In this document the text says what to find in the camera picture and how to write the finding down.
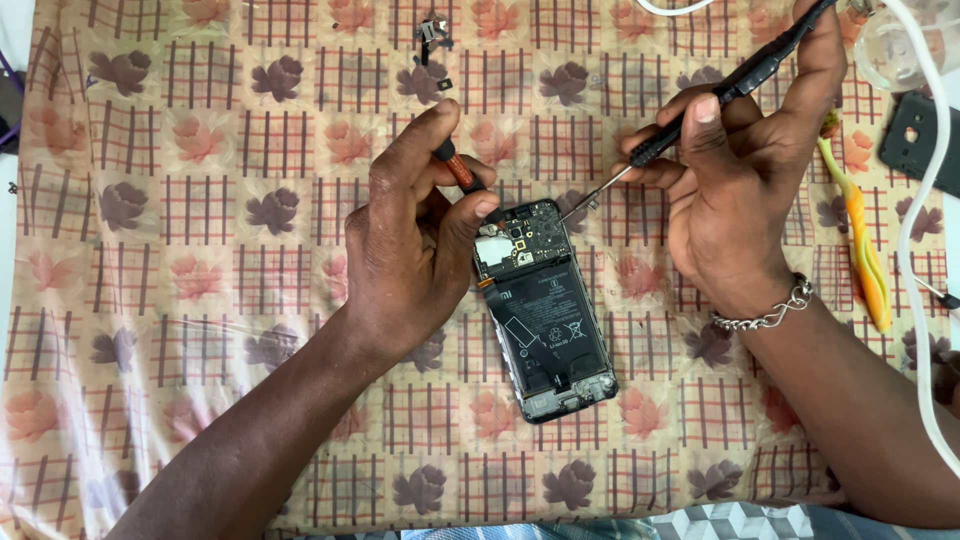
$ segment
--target forearm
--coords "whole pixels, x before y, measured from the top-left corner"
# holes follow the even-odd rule
[[[740,338],[793,406],[850,502],[878,520],[960,527],[960,479],[930,443],[917,387],[877,357],[818,298]],[[960,451],[960,422],[936,405]]]
[[[258,537],[375,378],[338,315],[164,467],[108,538]]]

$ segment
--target black phone case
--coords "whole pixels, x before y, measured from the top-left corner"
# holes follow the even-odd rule
[[[950,109],[950,126],[947,158],[933,186],[960,197],[960,110]],[[913,142],[906,138],[907,128],[917,131],[917,138]],[[883,139],[880,160],[910,178],[920,179],[933,156],[936,139],[937,113],[933,100],[920,92],[907,92],[900,100],[894,120]]]

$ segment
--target silver bracelet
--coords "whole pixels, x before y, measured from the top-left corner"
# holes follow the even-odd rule
[[[724,330],[756,330],[758,328],[773,328],[780,324],[788,309],[799,311],[806,308],[810,304],[810,298],[813,294],[813,285],[810,284],[805,275],[800,272],[794,272],[793,275],[797,278],[797,284],[790,290],[789,300],[774,306],[774,309],[779,309],[778,312],[757,319],[728,319],[714,311],[710,314],[713,317],[713,322]]]

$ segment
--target clear plastic container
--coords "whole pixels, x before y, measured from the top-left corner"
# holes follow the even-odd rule
[[[940,73],[960,67],[960,1],[905,3],[920,22]],[[863,25],[853,59],[858,73],[877,88],[905,92],[926,84],[913,44],[890,10],[881,8]]]

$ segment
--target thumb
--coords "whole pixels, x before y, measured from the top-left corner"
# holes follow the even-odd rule
[[[437,234],[435,283],[466,288],[473,261],[473,239],[484,218],[499,203],[496,193],[482,189],[464,196],[450,207]]]
[[[745,172],[746,166],[727,144],[720,102],[712,93],[702,94],[686,106],[681,146],[684,159],[696,173],[700,186],[732,180]]]

